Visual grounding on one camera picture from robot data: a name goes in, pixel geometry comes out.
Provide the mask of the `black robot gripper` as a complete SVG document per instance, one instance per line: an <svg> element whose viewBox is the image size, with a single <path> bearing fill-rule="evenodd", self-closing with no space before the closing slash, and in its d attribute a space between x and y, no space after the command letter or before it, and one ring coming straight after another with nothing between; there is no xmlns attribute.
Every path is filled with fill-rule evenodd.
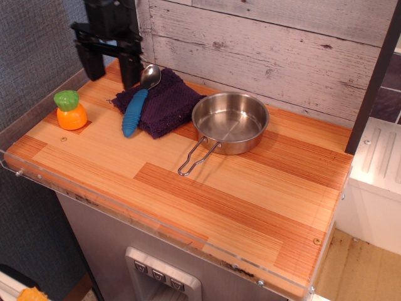
<svg viewBox="0 0 401 301"><path fill-rule="evenodd" d="M88 21L74 22L75 46L87 77L105 75L103 55L119 60L124 90L140 81L143 53L134 1L85 1Z"/></svg>

